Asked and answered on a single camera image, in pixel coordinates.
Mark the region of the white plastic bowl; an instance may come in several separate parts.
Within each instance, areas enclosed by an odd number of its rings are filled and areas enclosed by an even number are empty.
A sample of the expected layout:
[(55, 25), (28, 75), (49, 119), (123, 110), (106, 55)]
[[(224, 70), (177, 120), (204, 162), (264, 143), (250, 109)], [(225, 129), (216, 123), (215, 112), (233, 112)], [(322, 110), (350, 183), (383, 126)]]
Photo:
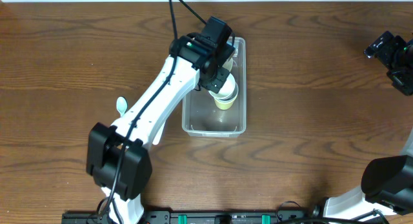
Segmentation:
[(232, 67), (233, 67), (234, 60), (232, 58), (228, 59), (224, 64), (223, 68), (227, 69), (229, 72), (231, 72)]

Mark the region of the white plastic cup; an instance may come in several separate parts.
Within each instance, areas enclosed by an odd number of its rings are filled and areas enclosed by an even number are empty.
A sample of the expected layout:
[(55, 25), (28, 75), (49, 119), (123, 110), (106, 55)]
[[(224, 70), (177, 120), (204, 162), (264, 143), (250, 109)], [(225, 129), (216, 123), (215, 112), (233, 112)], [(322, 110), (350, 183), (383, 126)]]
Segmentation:
[(221, 87), (218, 93), (213, 91), (209, 91), (208, 93), (217, 99), (228, 99), (236, 90), (237, 83), (232, 74), (229, 74), (227, 80), (225, 81), (224, 85)]

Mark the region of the yellow plastic cup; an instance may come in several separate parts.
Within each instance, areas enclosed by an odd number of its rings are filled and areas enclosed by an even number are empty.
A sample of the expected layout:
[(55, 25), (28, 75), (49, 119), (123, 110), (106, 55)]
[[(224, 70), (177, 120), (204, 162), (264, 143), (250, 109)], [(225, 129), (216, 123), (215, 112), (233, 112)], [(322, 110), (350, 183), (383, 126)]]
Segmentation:
[(218, 99), (214, 98), (214, 102), (220, 110), (228, 110), (235, 102), (237, 99), (239, 93), (239, 87), (238, 85), (235, 86), (233, 93), (226, 99)]

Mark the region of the white plastic fork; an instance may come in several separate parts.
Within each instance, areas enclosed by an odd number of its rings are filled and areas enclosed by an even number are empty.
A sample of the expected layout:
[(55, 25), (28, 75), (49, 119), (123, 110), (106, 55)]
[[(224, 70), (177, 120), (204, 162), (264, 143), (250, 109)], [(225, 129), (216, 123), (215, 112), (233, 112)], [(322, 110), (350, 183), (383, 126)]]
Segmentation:
[(163, 134), (162, 130), (159, 130), (157, 132), (157, 134), (156, 134), (156, 136), (155, 136), (155, 138), (153, 139), (153, 142), (152, 142), (153, 145), (158, 145), (159, 144), (159, 142), (161, 140), (161, 137), (162, 137), (162, 134)]

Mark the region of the mint green plastic spoon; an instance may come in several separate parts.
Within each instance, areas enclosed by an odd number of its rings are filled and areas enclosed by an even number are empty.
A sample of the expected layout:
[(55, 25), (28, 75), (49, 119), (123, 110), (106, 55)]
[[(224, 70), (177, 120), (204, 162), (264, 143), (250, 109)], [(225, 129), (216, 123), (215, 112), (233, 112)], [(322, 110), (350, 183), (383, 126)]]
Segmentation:
[(119, 112), (119, 115), (123, 117), (128, 110), (128, 102), (125, 97), (119, 96), (116, 100), (116, 109)]

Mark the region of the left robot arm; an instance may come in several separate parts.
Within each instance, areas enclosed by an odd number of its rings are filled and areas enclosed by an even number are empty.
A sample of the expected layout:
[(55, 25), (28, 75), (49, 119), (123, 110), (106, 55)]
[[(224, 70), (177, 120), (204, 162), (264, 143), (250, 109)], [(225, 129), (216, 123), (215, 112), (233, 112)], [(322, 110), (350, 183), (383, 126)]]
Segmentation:
[(88, 135), (86, 172), (106, 194), (100, 216), (139, 223), (141, 193), (152, 174), (149, 150), (178, 103), (197, 86), (218, 93), (230, 71), (235, 37), (191, 33), (172, 42), (165, 63), (144, 94), (110, 126), (96, 123)]

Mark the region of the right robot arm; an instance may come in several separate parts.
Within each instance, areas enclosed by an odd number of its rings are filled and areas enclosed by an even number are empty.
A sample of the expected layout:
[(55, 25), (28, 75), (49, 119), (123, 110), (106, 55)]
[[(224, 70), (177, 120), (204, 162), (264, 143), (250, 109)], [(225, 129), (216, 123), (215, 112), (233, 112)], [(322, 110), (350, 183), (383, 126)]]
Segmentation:
[[(378, 59), (386, 68), (392, 86), (412, 95), (412, 41), (385, 32), (368, 46), (364, 54)], [(412, 136), (399, 156), (372, 160), (360, 186), (328, 198), (314, 209), (320, 219), (370, 221), (383, 216), (412, 213)]]

